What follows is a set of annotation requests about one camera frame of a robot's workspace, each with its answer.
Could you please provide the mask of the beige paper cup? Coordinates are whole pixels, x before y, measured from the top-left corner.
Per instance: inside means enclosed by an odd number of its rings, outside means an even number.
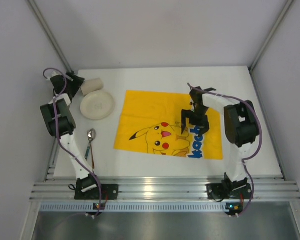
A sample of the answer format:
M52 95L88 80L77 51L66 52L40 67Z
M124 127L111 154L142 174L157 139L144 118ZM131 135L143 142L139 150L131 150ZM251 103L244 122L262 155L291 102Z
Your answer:
M85 80L80 89L83 96L104 88L104 83L100 78Z

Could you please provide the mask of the white paper plate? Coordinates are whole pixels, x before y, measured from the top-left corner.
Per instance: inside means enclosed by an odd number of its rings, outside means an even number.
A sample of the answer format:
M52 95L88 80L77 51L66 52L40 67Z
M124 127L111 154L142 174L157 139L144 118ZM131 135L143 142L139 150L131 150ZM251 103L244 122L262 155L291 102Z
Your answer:
M89 120L107 118L115 109L113 96L106 91L98 90L87 94L80 104L81 114Z

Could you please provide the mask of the yellow pikachu cloth placemat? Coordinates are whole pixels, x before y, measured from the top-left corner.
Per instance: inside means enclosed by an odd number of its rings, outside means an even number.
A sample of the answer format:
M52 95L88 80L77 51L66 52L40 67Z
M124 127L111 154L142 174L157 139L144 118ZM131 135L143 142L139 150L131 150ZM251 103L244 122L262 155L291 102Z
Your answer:
M200 136L197 126L182 130L181 111L193 108L182 93L128 90L114 142L116 150L162 156L222 160L221 116L207 111L209 131Z

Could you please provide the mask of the spoon with green handle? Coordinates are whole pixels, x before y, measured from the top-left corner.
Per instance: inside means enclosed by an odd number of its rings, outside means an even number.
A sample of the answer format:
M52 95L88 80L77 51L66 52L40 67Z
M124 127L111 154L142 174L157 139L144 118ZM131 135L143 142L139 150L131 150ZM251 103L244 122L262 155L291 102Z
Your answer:
M91 147L92 147L92 142L95 140L96 138L96 130L94 128L90 129L88 132L87 132L87 138L88 138L88 145L87 145L87 148L86 148L86 152L85 152L85 156L84 158L87 160L88 157L89 157L89 153L90 153L90 150L91 150Z

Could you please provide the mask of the copper coloured fork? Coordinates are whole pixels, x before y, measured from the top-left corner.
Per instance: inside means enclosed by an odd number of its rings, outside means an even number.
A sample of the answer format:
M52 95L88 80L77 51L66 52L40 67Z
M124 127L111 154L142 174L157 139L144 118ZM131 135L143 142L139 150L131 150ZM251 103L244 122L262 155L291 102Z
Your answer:
M94 161L94 153L93 153L93 145L90 143L90 153L91 153L91 167L95 170L95 161Z

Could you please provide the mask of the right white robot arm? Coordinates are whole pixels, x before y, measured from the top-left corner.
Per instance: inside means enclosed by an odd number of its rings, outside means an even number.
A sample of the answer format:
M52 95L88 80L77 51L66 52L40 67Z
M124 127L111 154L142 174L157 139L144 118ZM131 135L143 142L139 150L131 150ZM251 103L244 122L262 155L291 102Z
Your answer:
M246 161L254 158L257 153L247 156L257 138L262 139L262 127L250 100L242 100L234 96L216 93L214 88L201 89L190 87L192 110L181 111L181 130L187 124L198 128L198 136L205 135L210 124L207 111L213 109L223 115L225 136L230 146L230 157L221 183L207 186L208 198L221 202L231 198L251 198L253 188L248 183Z

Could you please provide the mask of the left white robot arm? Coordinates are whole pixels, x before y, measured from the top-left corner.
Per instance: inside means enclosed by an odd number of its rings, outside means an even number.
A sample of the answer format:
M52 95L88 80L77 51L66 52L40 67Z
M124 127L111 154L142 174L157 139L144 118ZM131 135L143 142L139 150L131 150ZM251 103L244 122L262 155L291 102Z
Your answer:
M59 147L68 154L76 176L76 190L85 194L93 190L102 191L99 178L79 150L75 138L77 128L70 106L85 79L73 71L62 71L49 67L43 77L53 85L52 100L40 106L40 111L49 134L57 140Z

